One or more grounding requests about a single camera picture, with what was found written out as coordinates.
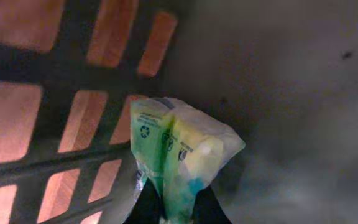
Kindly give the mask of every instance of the gray surface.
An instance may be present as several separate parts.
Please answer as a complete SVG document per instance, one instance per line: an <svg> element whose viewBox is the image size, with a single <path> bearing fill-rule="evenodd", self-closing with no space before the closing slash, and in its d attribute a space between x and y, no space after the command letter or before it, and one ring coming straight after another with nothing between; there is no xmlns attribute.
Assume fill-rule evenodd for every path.
<svg viewBox="0 0 358 224"><path fill-rule="evenodd" d="M179 32L164 93L247 143L213 182L232 222L358 223L358 1L198 0Z"/></svg>

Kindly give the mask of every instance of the plastic bag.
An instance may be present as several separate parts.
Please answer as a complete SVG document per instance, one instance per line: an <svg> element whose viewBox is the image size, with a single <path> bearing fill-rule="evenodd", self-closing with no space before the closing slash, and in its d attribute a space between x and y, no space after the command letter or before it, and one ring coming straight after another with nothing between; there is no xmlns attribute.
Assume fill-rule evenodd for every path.
<svg viewBox="0 0 358 224"><path fill-rule="evenodd" d="M163 198L168 223L189 223L196 194L245 143L228 125L181 100L131 105L131 150Z"/></svg>

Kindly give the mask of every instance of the printed symbol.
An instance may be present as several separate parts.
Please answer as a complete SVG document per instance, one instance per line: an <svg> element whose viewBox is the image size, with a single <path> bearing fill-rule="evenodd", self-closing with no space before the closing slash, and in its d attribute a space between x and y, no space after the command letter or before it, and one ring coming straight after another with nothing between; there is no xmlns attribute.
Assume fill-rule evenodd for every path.
<svg viewBox="0 0 358 224"><path fill-rule="evenodd" d="M147 136L149 136L150 134L150 129L149 127L146 127L146 126L142 126L140 128L140 136L142 136L142 138L147 138Z"/></svg>
<svg viewBox="0 0 358 224"><path fill-rule="evenodd" d="M162 134L162 143L166 143L166 141L168 140L169 138L169 133L163 133Z"/></svg>
<svg viewBox="0 0 358 224"><path fill-rule="evenodd" d="M178 160L184 161L186 159L187 151L184 148L180 149Z"/></svg>
<svg viewBox="0 0 358 224"><path fill-rule="evenodd" d="M172 150L172 147L173 147L173 140L172 138L169 139L169 142L168 142L168 152Z"/></svg>

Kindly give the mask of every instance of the green and white plastic wrapper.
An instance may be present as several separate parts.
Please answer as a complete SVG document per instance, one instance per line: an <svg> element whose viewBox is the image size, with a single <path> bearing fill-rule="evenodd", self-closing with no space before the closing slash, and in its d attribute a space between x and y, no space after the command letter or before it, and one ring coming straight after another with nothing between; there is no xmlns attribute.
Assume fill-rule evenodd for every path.
<svg viewBox="0 0 358 224"><path fill-rule="evenodd" d="M165 223L191 223L196 194L244 147L231 127L181 100L131 104L131 150L163 198Z"/></svg>

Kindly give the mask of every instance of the dark spot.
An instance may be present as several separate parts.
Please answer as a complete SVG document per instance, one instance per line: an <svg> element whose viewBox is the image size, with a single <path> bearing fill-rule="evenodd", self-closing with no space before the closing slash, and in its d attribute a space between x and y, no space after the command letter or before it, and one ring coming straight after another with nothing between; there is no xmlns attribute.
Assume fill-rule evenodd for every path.
<svg viewBox="0 0 358 224"><path fill-rule="evenodd" d="M353 51L348 50L347 52L342 54L342 60L347 60L353 57Z"/></svg>
<svg viewBox="0 0 358 224"><path fill-rule="evenodd" d="M222 97L219 102L221 102L221 105L225 105L227 103L227 98L226 97Z"/></svg>

